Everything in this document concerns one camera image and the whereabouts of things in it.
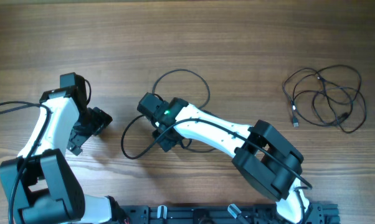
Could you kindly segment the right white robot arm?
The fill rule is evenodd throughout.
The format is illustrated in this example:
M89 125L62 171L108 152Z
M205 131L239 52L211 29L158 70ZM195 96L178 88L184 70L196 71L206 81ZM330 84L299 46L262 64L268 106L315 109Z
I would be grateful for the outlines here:
M271 124L236 124L200 110L181 98L163 101L146 93L137 110L156 128L155 141L169 151L183 139L203 142L231 157L235 168L258 192L275 201L283 221L305 223L309 201L301 176L303 155Z

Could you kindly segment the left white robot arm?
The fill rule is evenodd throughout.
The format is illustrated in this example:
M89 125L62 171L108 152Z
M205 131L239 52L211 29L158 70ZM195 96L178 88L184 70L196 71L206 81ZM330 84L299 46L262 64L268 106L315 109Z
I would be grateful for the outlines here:
M112 121L101 109L88 107L90 84L76 73L60 76L58 89L43 92L39 119L16 158L0 165L10 223L110 223L110 197L83 193L65 159L79 155L91 136Z

